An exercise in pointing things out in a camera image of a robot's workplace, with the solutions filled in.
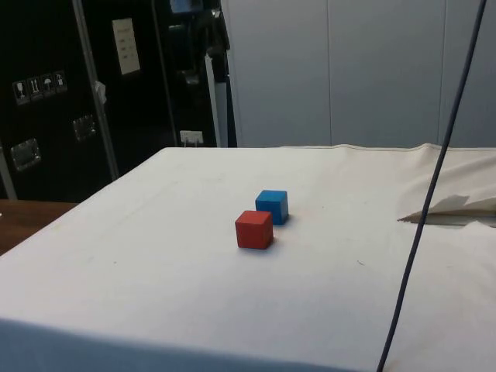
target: metal latch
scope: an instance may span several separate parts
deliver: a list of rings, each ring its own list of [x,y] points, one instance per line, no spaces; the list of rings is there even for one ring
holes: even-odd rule
[[[14,167],[18,172],[22,172],[41,161],[40,148],[36,138],[28,139],[10,149]]]
[[[72,121],[74,134],[78,142],[83,142],[96,134],[95,120],[93,115],[85,115],[82,118]]]

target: paper sign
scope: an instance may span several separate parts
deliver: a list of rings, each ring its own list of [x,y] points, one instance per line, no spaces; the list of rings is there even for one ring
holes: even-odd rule
[[[112,21],[112,27],[114,29],[121,74],[125,75],[139,71],[141,67],[134,38],[133,20],[131,18],[116,19]]]

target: wooden block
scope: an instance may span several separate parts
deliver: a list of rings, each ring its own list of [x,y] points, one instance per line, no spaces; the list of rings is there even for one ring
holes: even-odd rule
[[[289,216],[288,193],[286,191],[263,190],[255,201],[257,211],[272,213],[272,222],[283,225]]]
[[[239,248],[265,250],[274,239],[272,215],[269,212],[245,211],[236,220]]]

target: blue cube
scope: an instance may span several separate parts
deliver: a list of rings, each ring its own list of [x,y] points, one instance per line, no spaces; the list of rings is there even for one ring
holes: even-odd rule
[[[272,223],[283,225],[288,219],[288,193],[263,190],[255,201],[257,211],[272,213]]]

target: sticker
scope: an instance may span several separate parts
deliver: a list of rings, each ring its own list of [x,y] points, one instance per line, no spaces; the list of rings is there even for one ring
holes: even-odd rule
[[[43,87],[43,95],[50,97],[55,94],[55,83],[52,74],[45,74],[41,77],[41,85]]]
[[[65,80],[65,73],[63,71],[55,71],[53,73],[53,79],[55,80],[55,90],[57,93],[63,93],[67,91],[67,82]]]
[[[26,80],[16,81],[12,84],[14,89],[15,103],[18,106],[29,103],[29,92],[26,84]]]
[[[200,12],[203,10],[203,0],[170,0],[173,13]]]
[[[28,91],[31,96],[31,101],[37,101],[43,98],[42,89],[39,77],[31,77],[28,79]]]
[[[121,74],[130,74],[141,69],[136,40],[134,38],[133,20],[131,18],[112,21],[114,29],[117,57],[121,67]]]

